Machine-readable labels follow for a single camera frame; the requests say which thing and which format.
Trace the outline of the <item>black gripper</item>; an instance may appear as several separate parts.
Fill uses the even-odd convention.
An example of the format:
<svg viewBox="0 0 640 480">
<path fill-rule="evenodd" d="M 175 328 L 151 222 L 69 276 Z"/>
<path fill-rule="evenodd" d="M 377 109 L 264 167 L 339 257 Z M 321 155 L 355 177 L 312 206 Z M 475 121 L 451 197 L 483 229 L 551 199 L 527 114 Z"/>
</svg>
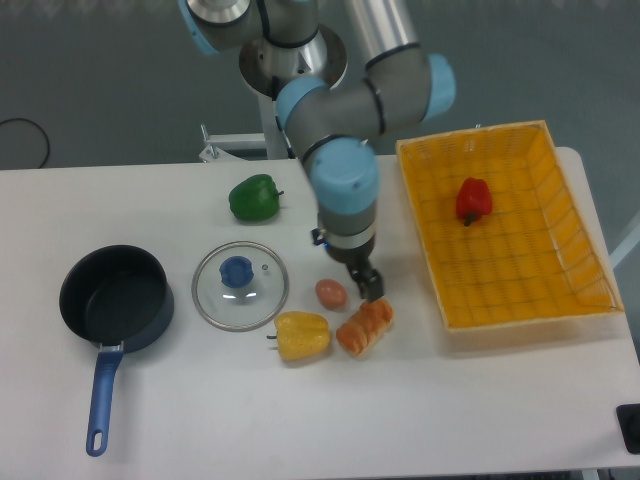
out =
<svg viewBox="0 0 640 480">
<path fill-rule="evenodd" d="M 323 246 L 332 259 L 346 266 L 362 300 L 377 301 L 385 295 L 383 278 L 369 260 L 375 245 L 372 227 L 355 235 L 338 235 L 317 227 L 311 236 L 314 245 Z"/>
</svg>

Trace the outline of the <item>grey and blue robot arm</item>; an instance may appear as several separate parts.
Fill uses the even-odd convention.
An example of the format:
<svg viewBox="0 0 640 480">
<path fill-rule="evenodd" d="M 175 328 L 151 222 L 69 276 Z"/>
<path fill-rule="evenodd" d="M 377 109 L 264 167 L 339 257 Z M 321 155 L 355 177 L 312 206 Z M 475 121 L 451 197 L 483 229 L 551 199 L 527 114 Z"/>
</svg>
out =
<svg viewBox="0 0 640 480">
<path fill-rule="evenodd" d="M 312 236 L 375 301 L 383 279 L 371 265 L 380 178 L 370 141 L 451 108 L 447 59 L 426 54 L 403 1 L 350 1 L 347 16 L 365 60 L 343 86 L 342 40 L 315 1 L 182 1 L 188 31 L 205 53 L 241 53 L 246 84 L 266 97 L 278 138 L 303 165 L 318 204 Z"/>
</svg>

